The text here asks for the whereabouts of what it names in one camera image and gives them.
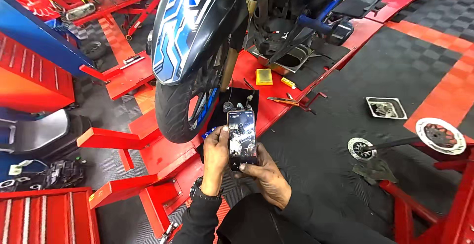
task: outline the wristwatch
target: wristwatch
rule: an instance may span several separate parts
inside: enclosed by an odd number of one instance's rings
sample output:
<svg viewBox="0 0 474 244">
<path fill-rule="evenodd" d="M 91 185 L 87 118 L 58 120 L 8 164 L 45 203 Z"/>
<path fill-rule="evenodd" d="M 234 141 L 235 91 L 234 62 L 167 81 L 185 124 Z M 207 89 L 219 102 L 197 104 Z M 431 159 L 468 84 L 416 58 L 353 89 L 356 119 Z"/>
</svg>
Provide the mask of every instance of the wristwatch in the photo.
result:
<svg viewBox="0 0 474 244">
<path fill-rule="evenodd" d="M 221 199 L 222 198 L 222 191 L 223 191 L 222 187 L 220 188 L 217 196 L 208 196 L 201 191 L 200 189 L 201 185 L 202 185 L 202 177 L 198 177 L 198 179 L 194 181 L 193 186 L 189 190 L 189 197 L 192 200 L 194 200 L 195 197 L 199 197 L 202 199 Z"/>
</svg>

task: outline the phone screen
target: phone screen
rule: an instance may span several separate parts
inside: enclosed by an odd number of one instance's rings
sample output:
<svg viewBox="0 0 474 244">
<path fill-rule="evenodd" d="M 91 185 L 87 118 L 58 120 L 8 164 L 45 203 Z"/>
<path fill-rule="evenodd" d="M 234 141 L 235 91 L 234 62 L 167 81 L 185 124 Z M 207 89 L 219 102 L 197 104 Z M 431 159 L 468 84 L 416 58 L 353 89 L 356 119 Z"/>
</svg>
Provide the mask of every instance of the phone screen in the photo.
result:
<svg viewBox="0 0 474 244">
<path fill-rule="evenodd" d="M 231 111 L 227 114 L 229 126 L 229 164 L 232 171 L 239 171 L 240 163 L 257 163 L 254 116 L 252 110 Z"/>
</svg>

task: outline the hand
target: hand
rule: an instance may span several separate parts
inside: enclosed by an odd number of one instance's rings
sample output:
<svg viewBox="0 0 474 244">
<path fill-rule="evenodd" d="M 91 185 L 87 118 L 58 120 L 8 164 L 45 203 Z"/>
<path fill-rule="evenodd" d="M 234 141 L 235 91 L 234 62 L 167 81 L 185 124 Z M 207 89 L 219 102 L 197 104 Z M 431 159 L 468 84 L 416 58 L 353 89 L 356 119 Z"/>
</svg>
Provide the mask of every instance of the hand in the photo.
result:
<svg viewBox="0 0 474 244">
<path fill-rule="evenodd" d="M 229 127 L 219 126 L 204 140 L 204 176 L 201 191 L 217 196 L 229 161 Z"/>
<path fill-rule="evenodd" d="M 292 187 L 285 180 L 263 144 L 257 144 L 257 155 L 260 166 L 242 163 L 240 171 L 255 178 L 258 187 L 266 201 L 285 209 L 292 195 Z M 243 174 L 235 174 L 236 178 L 244 177 Z"/>
</svg>

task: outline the person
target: person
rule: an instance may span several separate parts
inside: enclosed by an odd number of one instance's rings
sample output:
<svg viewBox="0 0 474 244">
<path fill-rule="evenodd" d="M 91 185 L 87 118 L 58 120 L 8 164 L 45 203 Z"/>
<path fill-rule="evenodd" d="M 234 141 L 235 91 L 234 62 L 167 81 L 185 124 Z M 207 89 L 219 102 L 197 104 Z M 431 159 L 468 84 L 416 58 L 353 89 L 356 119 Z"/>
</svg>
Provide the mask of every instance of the person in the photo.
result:
<svg viewBox="0 0 474 244">
<path fill-rule="evenodd" d="M 204 175 L 193 202 L 182 215 L 173 244 L 210 244 L 218 225 L 222 178 L 229 160 L 229 128 L 216 128 L 204 141 Z M 322 204 L 292 189 L 263 144 L 259 165 L 241 164 L 236 178 L 255 179 L 261 193 L 247 195 L 224 217 L 216 233 L 222 244 L 394 244 L 363 224 L 341 218 Z"/>
</svg>

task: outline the front fender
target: front fender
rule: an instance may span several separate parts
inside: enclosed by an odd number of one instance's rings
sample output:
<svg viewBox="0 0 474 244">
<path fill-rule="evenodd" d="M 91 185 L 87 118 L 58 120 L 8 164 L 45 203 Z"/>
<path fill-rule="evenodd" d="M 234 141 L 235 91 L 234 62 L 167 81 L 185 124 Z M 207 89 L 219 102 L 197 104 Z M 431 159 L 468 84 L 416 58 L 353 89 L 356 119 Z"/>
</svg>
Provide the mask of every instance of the front fender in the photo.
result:
<svg viewBox="0 0 474 244">
<path fill-rule="evenodd" d="M 245 0 L 161 0 L 152 37 L 157 80 L 181 83 L 217 52 L 247 15 Z"/>
</svg>

